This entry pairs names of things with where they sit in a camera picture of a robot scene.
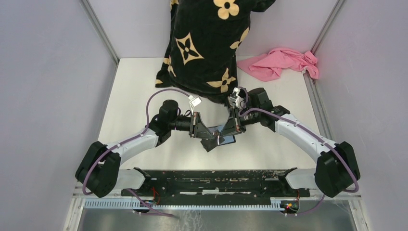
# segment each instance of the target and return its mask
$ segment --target pink cloth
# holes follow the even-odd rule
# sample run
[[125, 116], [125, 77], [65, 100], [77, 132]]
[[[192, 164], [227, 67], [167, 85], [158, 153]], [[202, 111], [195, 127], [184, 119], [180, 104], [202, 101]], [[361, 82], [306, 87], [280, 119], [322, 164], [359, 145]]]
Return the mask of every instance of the pink cloth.
[[306, 69], [310, 77], [318, 79], [317, 62], [318, 59], [310, 51], [302, 54], [289, 48], [275, 48], [268, 54], [238, 61], [237, 66], [253, 77], [267, 82], [280, 78], [283, 68], [290, 68], [294, 71]]

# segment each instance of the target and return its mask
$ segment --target beige flower pattern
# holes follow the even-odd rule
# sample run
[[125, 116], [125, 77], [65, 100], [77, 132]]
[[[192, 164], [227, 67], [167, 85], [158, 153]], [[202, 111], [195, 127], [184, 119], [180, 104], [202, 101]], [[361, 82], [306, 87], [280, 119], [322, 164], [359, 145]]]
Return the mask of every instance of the beige flower pattern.
[[220, 88], [221, 93], [224, 93], [228, 91], [228, 85], [235, 80], [236, 78], [234, 77], [230, 78], [229, 73], [228, 73], [228, 67], [227, 67], [227, 70], [222, 76], [221, 81], [212, 81], [212, 82], [207, 82], [207, 83], [213, 88]]
[[230, 46], [230, 48], [231, 48], [231, 49], [237, 49], [237, 48], [241, 45], [241, 43], [242, 43], [242, 41], [245, 39], [245, 37], [248, 35], [248, 32], [249, 32], [249, 27], [248, 27], [246, 30], [244, 30], [244, 32], [242, 33], [241, 39], [240, 39], [239, 41], [234, 42], [234, 43]]
[[170, 10], [173, 9], [173, 5], [174, 5], [174, 4], [177, 4], [177, 5], [179, 4], [178, 1], [179, 1], [179, 0], [171, 0], [171, 1], [170, 1]]
[[217, 7], [220, 7], [218, 10], [218, 17], [220, 19], [227, 20], [232, 16], [237, 16], [240, 12], [240, 8], [237, 4], [234, 3], [235, 0], [214, 0], [214, 4]]
[[171, 65], [171, 56], [168, 57], [168, 60], [166, 60], [166, 58], [165, 58], [164, 63], [166, 64], [166, 62], [168, 62], [168, 63], [167, 63], [167, 64], [168, 64], [167, 71], [168, 71], [169, 73], [170, 73], [170, 72], [173, 73], [174, 77], [176, 77], [176, 73], [174, 73], [173, 66]]
[[184, 65], [191, 60], [204, 58], [194, 47], [190, 33], [184, 38], [176, 38], [176, 43], [183, 57]]

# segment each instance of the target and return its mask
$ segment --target gray floor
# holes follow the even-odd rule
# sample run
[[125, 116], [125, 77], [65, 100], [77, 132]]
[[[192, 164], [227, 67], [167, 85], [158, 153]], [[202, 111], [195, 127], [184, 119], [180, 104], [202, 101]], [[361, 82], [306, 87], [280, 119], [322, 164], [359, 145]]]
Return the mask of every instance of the gray floor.
[[[301, 201], [301, 211], [315, 201]], [[179, 218], [139, 216], [123, 209], [84, 209], [79, 231], [355, 231], [347, 201], [325, 201], [315, 212], [285, 217], [276, 211], [166, 211]]]

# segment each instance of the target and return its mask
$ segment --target white wall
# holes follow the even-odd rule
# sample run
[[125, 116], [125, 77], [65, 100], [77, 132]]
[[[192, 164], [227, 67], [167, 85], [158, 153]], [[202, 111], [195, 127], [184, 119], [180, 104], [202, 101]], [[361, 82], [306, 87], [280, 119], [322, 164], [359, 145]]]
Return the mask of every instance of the white wall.
[[0, 5], [0, 230], [61, 230], [115, 64], [78, 0]]
[[[170, 0], [89, 2], [120, 58], [164, 55], [170, 34]], [[277, 0], [266, 12], [252, 13], [251, 32], [238, 55], [259, 55], [278, 46], [308, 51], [336, 2]]]
[[407, 230], [408, 2], [347, 1], [321, 48], [321, 91], [337, 140], [355, 149], [374, 231]]

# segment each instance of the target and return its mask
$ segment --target black towel with floral pattern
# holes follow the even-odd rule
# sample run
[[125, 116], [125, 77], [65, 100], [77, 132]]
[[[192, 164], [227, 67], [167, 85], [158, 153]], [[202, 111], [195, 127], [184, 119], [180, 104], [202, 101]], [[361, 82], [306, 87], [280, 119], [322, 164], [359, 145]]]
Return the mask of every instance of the black towel with floral pattern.
[[238, 86], [235, 52], [250, 29], [250, 13], [275, 0], [171, 0], [171, 32], [156, 87], [178, 87], [225, 103]]

